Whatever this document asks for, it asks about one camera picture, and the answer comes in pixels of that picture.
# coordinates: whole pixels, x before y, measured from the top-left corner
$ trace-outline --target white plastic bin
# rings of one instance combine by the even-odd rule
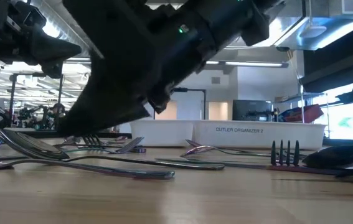
[[[192,139],[194,121],[140,120],[131,123],[132,137],[144,137],[146,147],[183,147]]]
[[[196,121],[194,141],[217,147],[270,148],[273,141],[284,147],[299,141],[301,149],[320,149],[324,136],[322,124],[271,123],[254,121]]]

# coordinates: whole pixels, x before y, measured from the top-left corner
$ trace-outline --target black monitor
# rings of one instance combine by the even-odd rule
[[[270,101],[233,100],[234,121],[271,121]]]

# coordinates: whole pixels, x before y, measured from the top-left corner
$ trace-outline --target fork tines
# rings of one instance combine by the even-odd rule
[[[280,153],[278,156],[278,160],[276,158],[276,141],[273,141],[273,144],[271,145],[270,163],[273,166],[277,166],[277,163],[279,163],[279,165],[281,166],[284,164],[283,140],[281,140],[280,142]],[[286,155],[285,164],[287,166],[290,166],[291,164],[291,142],[290,141],[288,141],[287,143],[287,155]],[[296,167],[299,166],[299,142],[298,141],[295,142],[293,165]]]

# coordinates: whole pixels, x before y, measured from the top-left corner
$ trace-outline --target wooden tabletop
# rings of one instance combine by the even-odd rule
[[[184,151],[148,149],[145,155],[122,157],[177,158]],[[15,153],[3,146],[0,154]],[[260,161],[257,157],[243,160]],[[171,170],[116,161],[81,163]],[[26,164],[0,170],[0,223],[353,223],[353,184],[325,175],[230,167],[176,169],[172,180],[135,180]]]

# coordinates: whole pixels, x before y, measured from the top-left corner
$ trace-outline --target wooden table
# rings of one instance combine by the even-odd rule
[[[170,158],[184,151],[148,149],[145,155],[122,156]],[[0,153],[15,154],[7,146]],[[115,161],[82,162],[125,169],[171,169]],[[172,180],[134,180],[26,164],[0,170],[0,223],[353,223],[353,184],[324,175],[229,167],[223,171],[178,169]]]

